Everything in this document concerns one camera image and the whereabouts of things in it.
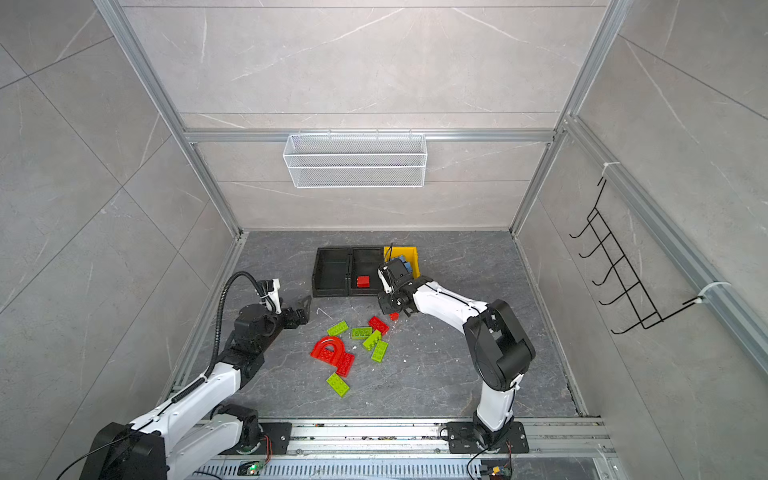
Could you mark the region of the red lego brick small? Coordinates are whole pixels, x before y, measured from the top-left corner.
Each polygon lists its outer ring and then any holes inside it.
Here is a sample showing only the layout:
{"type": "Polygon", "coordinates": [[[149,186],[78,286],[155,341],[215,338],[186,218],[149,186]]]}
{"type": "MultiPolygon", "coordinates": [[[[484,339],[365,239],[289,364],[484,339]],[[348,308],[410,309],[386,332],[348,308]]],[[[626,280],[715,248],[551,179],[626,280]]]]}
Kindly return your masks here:
{"type": "Polygon", "coordinates": [[[369,276],[358,276],[356,279],[356,287],[358,289],[368,289],[371,286],[371,280],[369,276]]]}

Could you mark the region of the red arch lego piece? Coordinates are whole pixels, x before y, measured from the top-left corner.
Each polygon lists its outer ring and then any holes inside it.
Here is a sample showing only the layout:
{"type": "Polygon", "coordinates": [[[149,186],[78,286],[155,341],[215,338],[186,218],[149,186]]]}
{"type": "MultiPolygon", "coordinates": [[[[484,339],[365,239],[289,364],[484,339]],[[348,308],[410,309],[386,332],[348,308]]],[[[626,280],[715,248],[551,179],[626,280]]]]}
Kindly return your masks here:
{"type": "Polygon", "coordinates": [[[334,367],[339,367],[346,354],[343,341],[336,336],[326,336],[313,347],[310,356],[334,367]]]}

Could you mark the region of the green lego brick front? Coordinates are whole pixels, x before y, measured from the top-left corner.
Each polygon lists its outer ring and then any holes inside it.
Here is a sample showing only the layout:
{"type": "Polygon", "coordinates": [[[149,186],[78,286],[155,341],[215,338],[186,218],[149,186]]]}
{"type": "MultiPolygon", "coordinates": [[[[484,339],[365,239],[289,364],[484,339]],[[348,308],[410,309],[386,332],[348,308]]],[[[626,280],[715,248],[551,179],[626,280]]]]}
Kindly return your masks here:
{"type": "Polygon", "coordinates": [[[346,381],[336,373],[327,378],[327,384],[341,398],[344,398],[350,390],[350,386],[346,381]]]}

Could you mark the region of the red lego brick large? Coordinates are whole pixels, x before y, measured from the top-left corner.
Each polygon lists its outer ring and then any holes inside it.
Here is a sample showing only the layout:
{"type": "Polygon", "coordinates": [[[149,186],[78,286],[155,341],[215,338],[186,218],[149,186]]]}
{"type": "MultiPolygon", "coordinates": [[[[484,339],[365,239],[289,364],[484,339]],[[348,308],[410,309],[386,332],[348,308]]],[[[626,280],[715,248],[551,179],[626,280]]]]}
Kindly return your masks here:
{"type": "Polygon", "coordinates": [[[376,317],[376,316],[373,316],[373,317],[372,317],[372,318],[371,318],[371,319],[368,321],[368,325],[369,325],[371,328],[373,328],[374,330],[376,330],[376,331],[379,331],[379,332],[381,333],[381,335],[382,335],[382,336],[386,335],[386,334],[387,334],[387,332],[388,332],[388,331],[389,331],[389,329],[390,329],[390,327],[389,327],[389,326],[388,326],[388,325],[387,325],[385,322],[383,322],[382,320],[380,320],[380,319],[379,319],[378,317],[376,317]]]}

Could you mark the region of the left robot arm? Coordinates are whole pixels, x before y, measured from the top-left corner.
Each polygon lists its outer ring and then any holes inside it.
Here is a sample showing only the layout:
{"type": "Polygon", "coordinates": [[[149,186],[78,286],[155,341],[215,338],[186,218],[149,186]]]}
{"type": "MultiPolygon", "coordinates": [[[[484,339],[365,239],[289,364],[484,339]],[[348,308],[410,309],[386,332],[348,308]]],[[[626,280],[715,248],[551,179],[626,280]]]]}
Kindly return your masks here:
{"type": "Polygon", "coordinates": [[[149,412],[102,428],[89,452],[67,465],[59,478],[80,466],[83,479],[185,479],[226,450],[258,449],[266,436],[257,411],[228,400],[254,378],[282,331],[309,321],[311,296],[287,306],[279,290],[276,279],[257,280],[246,271],[232,274],[217,302],[206,369],[149,412]],[[224,337],[227,296],[239,279],[250,284],[257,300],[239,311],[234,329],[224,337]]]}

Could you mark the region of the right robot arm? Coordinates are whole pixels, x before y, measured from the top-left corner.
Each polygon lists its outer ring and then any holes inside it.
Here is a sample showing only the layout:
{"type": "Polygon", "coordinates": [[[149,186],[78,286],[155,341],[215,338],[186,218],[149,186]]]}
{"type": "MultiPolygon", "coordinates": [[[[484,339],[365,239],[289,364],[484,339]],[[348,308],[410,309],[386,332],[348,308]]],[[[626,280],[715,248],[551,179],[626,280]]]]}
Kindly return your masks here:
{"type": "Polygon", "coordinates": [[[380,265],[377,274],[384,314],[430,315],[464,335],[473,367],[483,381],[473,434],[482,450],[498,449],[511,432],[516,393],[536,357],[512,308],[503,300],[473,300],[427,276],[415,277],[400,258],[380,265]]]}

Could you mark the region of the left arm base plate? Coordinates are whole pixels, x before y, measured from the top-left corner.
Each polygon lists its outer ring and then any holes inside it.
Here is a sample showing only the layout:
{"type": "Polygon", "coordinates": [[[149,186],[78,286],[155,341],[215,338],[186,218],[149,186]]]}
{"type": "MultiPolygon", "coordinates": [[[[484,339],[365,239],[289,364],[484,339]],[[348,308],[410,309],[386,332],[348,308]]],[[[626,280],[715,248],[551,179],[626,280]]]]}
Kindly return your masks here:
{"type": "Polygon", "coordinates": [[[291,433],[290,422],[251,422],[243,427],[234,450],[240,455],[286,455],[291,433]]]}

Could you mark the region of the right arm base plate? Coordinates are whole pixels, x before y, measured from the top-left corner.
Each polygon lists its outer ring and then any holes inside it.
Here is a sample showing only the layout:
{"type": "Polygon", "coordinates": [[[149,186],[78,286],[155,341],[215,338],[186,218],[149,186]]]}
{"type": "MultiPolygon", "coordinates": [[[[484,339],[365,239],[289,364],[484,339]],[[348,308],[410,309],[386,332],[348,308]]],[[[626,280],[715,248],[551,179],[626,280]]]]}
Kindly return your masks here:
{"type": "Polygon", "coordinates": [[[530,452],[524,426],[516,421],[508,422],[496,432],[488,431],[482,423],[448,422],[440,429],[438,436],[448,443],[452,454],[530,452]]]}

